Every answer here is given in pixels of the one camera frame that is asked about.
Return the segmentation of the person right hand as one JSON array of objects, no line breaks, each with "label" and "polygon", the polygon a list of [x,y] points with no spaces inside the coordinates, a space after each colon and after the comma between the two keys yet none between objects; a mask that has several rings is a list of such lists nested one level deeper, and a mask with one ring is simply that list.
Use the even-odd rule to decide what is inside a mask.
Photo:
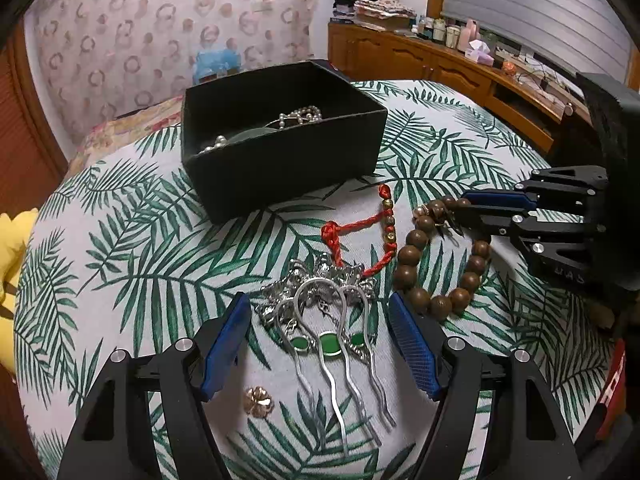
[{"label": "person right hand", "polygon": [[631,339],[639,335],[638,301],[618,313],[592,300],[587,300],[585,307],[590,323],[604,338]]}]

